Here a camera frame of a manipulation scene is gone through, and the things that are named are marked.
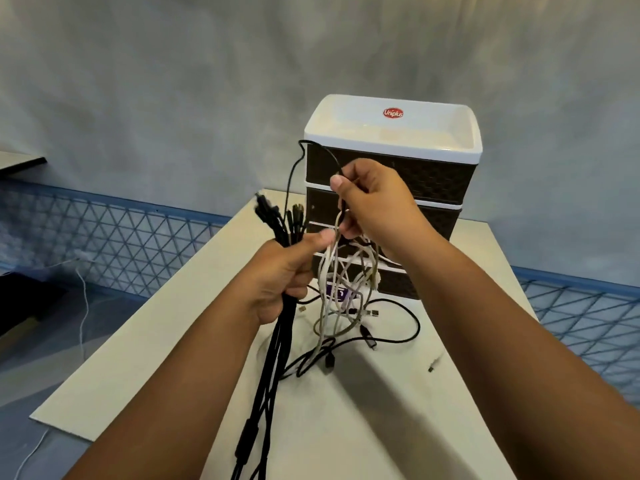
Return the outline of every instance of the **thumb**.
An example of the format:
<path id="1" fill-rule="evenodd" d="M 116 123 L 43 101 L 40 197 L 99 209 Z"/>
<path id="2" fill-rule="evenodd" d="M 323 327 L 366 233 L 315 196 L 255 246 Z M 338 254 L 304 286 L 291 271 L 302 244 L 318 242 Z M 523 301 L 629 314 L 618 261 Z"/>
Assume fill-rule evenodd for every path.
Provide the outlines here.
<path id="1" fill-rule="evenodd" d="M 315 253 L 327 249 L 334 239 L 335 231 L 333 229 L 323 229 L 318 233 L 305 234 L 302 241 L 285 249 L 287 252 L 287 264 L 291 269 L 299 269 Z"/>
<path id="2" fill-rule="evenodd" d="M 357 212 L 358 208 L 364 204 L 363 199 L 366 193 L 360 190 L 347 177 L 334 175 L 331 177 L 330 184 L 331 190 L 340 195 L 340 198 L 349 204 L 350 209 L 354 209 Z"/>

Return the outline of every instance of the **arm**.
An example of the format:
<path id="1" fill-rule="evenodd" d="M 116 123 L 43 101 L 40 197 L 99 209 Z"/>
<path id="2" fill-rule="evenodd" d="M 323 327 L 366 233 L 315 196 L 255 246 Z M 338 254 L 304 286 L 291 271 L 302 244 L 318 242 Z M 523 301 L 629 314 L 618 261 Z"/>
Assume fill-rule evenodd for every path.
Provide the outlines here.
<path id="1" fill-rule="evenodd" d="M 200 478 L 258 327 L 276 320 L 284 290 L 306 295 L 311 257 L 332 239 L 265 243 L 65 480 Z"/>
<path id="2" fill-rule="evenodd" d="M 404 266 L 516 476 L 636 478 L 640 414 L 437 234 L 395 170 L 356 160 L 343 172 L 342 233 L 364 231 Z"/>

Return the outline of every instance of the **table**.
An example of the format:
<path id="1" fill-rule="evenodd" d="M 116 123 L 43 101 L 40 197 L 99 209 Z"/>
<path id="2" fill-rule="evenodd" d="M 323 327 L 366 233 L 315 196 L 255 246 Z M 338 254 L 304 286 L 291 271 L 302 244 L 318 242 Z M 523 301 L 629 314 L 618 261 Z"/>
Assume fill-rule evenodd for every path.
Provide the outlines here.
<path id="1" fill-rule="evenodd" d="M 0 152 L 0 177 L 6 177 L 12 173 L 26 170 L 32 166 L 46 163 L 44 157 L 34 155 L 21 155 L 19 153 Z"/>
<path id="2" fill-rule="evenodd" d="M 284 193 L 264 192 L 282 208 Z M 293 194 L 290 203 L 304 199 Z M 95 440 L 197 316 L 270 238 L 271 230 L 253 213 L 253 202 L 247 203 L 31 418 Z M 534 316 L 487 224 L 459 220 L 451 241 Z M 398 301 L 422 324 L 416 340 L 380 344 L 375 351 L 362 342 L 344 346 L 333 373 L 325 375 L 316 367 L 301 379 L 281 383 L 271 434 L 271 478 L 514 478 L 450 357 L 445 354 L 436 370 L 427 372 L 444 347 L 422 304 Z M 310 324 L 318 306 L 316 302 L 298 314 L 292 357 L 314 344 Z M 378 309 L 379 319 L 371 322 L 375 334 L 411 334 L 414 324 L 399 307 L 380 304 Z M 252 345 L 203 479 L 231 475 L 272 329 L 273 325 L 261 327 Z M 247 478 L 259 450 L 253 449 Z"/>

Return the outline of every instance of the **person's right hand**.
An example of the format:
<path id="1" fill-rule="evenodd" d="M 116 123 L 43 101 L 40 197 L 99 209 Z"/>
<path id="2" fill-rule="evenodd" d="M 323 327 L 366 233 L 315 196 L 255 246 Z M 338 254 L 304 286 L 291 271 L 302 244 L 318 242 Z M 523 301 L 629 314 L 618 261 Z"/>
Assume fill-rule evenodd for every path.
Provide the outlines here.
<path id="1" fill-rule="evenodd" d="M 366 234 L 392 260 L 402 263 L 407 247 L 424 233 L 435 233 L 396 170 L 377 161 L 357 159 L 331 177 L 331 189 L 348 204 L 340 225 L 347 239 Z"/>

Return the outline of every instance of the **uniplus logo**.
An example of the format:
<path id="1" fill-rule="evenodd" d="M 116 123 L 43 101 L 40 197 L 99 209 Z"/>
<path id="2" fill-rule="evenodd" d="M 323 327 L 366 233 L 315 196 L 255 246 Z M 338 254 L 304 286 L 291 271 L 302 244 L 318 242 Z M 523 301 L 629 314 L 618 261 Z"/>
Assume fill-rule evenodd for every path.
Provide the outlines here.
<path id="1" fill-rule="evenodd" d="M 384 114 L 386 118 L 395 120 L 396 118 L 402 118 L 404 116 L 404 111 L 399 107 L 389 107 L 385 109 L 385 112 L 382 114 Z"/>

